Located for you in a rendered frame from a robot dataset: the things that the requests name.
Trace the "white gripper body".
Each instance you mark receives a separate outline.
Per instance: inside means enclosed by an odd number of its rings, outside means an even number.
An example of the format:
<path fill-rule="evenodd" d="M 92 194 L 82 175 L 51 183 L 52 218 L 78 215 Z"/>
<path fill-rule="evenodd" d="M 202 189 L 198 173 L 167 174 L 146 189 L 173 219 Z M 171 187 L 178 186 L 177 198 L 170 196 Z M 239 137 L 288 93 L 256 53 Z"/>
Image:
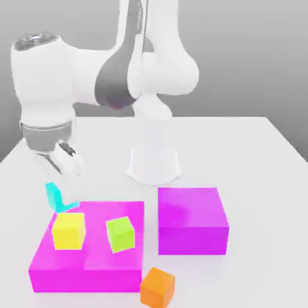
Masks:
<path fill-rule="evenodd" d="M 80 202 L 84 194 L 84 163 L 82 158 L 73 156 L 51 155 L 52 162 L 60 170 L 55 183 L 61 191 L 61 198 L 65 205 Z"/>

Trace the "small cyan cube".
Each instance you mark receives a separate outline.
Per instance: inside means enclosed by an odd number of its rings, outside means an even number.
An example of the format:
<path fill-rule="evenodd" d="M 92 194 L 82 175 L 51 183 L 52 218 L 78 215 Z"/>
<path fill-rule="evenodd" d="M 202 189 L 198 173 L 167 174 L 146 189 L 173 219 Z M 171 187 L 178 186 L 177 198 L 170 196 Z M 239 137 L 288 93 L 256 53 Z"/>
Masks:
<path fill-rule="evenodd" d="M 66 212 L 70 209 L 79 206 L 78 202 L 69 203 L 65 205 L 62 200 L 60 189 L 53 182 L 49 182 L 45 185 L 48 203 L 56 213 Z"/>

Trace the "small yellow cube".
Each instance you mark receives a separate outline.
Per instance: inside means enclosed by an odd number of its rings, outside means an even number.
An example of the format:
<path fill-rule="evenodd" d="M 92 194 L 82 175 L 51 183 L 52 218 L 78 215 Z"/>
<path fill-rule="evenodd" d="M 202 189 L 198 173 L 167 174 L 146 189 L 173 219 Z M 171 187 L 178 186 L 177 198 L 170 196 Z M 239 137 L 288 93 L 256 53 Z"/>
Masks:
<path fill-rule="evenodd" d="M 52 226 L 52 236 L 56 250 L 81 250 L 85 234 L 85 215 L 82 212 L 59 213 Z"/>

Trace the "small lime green cube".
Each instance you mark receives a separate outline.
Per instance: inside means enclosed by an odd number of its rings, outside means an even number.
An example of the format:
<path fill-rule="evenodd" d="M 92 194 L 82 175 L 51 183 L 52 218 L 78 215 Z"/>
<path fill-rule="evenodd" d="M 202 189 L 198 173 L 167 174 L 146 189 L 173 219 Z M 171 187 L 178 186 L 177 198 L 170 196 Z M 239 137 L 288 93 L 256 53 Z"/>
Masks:
<path fill-rule="evenodd" d="M 106 232 L 113 253 L 135 247 L 135 229 L 129 217 L 120 217 L 107 221 Z"/>

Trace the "small orange cube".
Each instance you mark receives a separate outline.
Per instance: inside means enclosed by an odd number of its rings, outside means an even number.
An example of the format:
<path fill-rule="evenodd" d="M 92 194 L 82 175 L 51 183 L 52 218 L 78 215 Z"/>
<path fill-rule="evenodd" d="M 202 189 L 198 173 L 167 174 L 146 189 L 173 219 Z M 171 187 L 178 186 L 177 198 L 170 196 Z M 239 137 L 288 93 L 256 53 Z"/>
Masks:
<path fill-rule="evenodd" d="M 174 289 L 175 276 L 152 267 L 140 284 L 141 303 L 151 308 L 167 308 Z"/>

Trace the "large magenta box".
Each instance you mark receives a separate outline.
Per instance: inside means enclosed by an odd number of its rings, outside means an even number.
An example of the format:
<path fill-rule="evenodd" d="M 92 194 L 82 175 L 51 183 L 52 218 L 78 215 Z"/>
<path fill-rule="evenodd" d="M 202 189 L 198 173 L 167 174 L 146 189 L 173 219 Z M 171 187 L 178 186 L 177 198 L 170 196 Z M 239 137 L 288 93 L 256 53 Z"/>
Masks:
<path fill-rule="evenodd" d="M 53 216 L 29 266 L 34 292 L 139 292 L 144 248 L 144 202 L 81 202 L 71 210 L 85 215 L 82 250 L 56 250 Z M 113 253 L 106 222 L 128 217 L 135 247 Z"/>

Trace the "large purple box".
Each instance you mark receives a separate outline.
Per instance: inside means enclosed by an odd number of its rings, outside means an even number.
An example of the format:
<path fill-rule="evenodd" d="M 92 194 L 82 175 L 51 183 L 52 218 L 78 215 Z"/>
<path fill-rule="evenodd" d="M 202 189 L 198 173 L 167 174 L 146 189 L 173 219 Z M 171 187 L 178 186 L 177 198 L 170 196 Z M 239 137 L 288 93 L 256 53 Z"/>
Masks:
<path fill-rule="evenodd" d="M 158 189 L 160 255 L 225 255 L 228 237 L 216 188 Z"/>

